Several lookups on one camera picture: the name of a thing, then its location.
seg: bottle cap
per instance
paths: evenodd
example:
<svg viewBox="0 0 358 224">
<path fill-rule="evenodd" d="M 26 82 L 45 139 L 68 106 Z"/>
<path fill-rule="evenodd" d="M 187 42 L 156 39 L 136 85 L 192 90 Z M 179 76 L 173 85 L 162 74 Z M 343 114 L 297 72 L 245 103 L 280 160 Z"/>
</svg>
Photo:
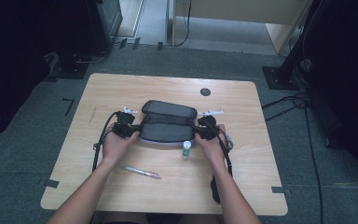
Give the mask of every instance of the bottle cap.
<svg viewBox="0 0 358 224">
<path fill-rule="evenodd" d="M 183 147 L 190 148 L 191 147 L 191 142 L 190 141 L 185 141 L 183 143 Z"/>
</svg>

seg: small white bottle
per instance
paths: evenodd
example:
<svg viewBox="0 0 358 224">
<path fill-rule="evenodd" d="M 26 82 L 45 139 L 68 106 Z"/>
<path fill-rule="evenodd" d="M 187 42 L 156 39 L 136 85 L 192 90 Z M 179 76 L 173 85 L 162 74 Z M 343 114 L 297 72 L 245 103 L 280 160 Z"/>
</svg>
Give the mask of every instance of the small white bottle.
<svg viewBox="0 0 358 224">
<path fill-rule="evenodd" d="M 183 159 L 188 159 L 188 155 L 190 154 L 190 148 L 191 148 L 191 142 L 190 141 L 185 141 L 183 143 L 183 153 L 182 153 L 182 157 Z"/>
</svg>

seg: black circle sticker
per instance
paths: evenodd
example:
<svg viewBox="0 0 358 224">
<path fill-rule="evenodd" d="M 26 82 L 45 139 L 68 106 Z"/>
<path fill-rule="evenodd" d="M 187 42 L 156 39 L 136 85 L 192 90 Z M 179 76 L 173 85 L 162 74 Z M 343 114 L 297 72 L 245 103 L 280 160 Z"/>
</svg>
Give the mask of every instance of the black circle sticker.
<svg viewBox="0 0 358 224">
<path fill-rule="evenodd" d="M 201 95 L 203 96 L 209 96 L 211 95 L 211 91 L 207 88 L 202 88 L 201 91 L 200 91 Z"/>
</svg>

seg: wrist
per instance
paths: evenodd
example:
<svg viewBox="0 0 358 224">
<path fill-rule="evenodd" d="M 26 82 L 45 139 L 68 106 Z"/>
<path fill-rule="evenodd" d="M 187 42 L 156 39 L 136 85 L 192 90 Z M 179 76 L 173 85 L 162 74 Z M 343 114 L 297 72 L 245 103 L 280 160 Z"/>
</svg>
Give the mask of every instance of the wrist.
<svg viewBox="0 0 358 224">
<path fill-rule="evenodd" d="M 210 161 L 211 167 L 214 172 L 218 172 L 221 170 L 226 170 L 226 163 L 224 160 L 211 160 Z"/>
<path fill-rule="evenodd" d="M 116 165 L 117 161 L 103 158 L 99 166 L 105 167 L 109 170 L 109 172 L 111 172 L 116 167 Z"/>
<path fill-rule="evenodd" d="M 219 166 L 213 167 L 213 175 L 216 178 L 220 178 L 221 176 L 229 175 L 229 172 L 225 165 L 224 166 L 219 165 Z"/>
</svg>

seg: finger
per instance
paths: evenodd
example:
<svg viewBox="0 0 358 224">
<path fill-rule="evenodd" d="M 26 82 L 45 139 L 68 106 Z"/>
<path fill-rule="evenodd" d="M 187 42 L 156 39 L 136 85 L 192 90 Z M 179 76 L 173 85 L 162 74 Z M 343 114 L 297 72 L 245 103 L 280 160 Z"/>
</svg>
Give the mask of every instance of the finger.
<svg viewBox="0 0 358 224">
<path fill-rule="evenodd" d="M 107 128 L 106 128 L 106 132 L 109 132 L 109 131 L 113 131 L 113 123 L 111 123 Z"/>
<path fill-rule="evenodd" d="M 131 135 L 131 137 L 129 138 L 131 142 L 135 141 L 138 138 L 139 135 L 139 131 L 136 131 L 135 133 L 133 133 Z"/>
<path fill-rule="evenodd" d="M 224 124 L 219 124 L 217 125 L 219 127 L 220 130 L 222 130 L 224 133 L 226 132 L 226 127 Z"/>
<path fill-rule="evenodd" d="M 197 143 L 200 143 L 202 141 L 202 139 L 198 133 L 195 134 L 195 139 L 196 139 Z"/>
</svg>

